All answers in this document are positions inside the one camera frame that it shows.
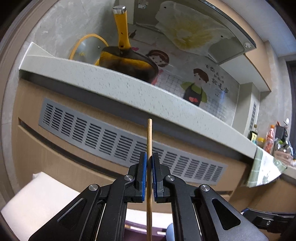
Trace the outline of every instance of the backsplash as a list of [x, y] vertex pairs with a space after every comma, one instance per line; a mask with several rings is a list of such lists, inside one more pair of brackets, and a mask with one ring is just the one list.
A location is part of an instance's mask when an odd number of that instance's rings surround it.
[[232, 125], [239, 83], [207, 57], [179, 50], [164, 34], [128, 25], [132, 49], [159, 69], [152, 84]]

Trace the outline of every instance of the wooden stick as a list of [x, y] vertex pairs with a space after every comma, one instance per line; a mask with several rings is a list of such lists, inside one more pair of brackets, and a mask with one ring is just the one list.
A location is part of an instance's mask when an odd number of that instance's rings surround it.
[[147, 123], [147, 241], [152, 241], [152, 119]]

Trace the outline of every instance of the bottle label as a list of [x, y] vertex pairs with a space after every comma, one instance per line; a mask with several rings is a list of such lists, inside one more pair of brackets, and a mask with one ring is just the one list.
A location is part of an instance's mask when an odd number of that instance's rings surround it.
[[251, 142], [255, 143], [257, 139], [257, 135], [255, 133], [252, 133]]

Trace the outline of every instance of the speckled stone countertop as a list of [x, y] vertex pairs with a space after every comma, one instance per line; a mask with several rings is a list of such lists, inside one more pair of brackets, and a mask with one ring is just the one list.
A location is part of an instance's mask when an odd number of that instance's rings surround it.
[[92, 64], [55, 58], [34, 43], [30, 44], [20, 69], [133, 106], [245, 156], [255, 156], [257, 146], [223, 121], [182, 98], [133, 77]]

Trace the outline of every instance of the cartoon boy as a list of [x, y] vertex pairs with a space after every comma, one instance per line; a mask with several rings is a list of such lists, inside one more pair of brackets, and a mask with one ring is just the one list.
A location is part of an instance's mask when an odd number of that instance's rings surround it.
[[209, 82], [208, 75], [201, 69], [194, 69], [194, 83], [184, 82], [181, 87], [185, 90], [183, 99], [199, 106], [201, 102], [207, 103], [207, 95], [202, 87]]
[[[169, 56], [161, 50], [150, 50], [149, 53], [146, 54], [146, 56], [149, 57], [160, 68], [166, 67], [170, 62]], [[158, 71], [157, 77], [151, 82], [152, 85], [156, 84], [157, 78], [161, 75], [162, 72], [162, 69]]]

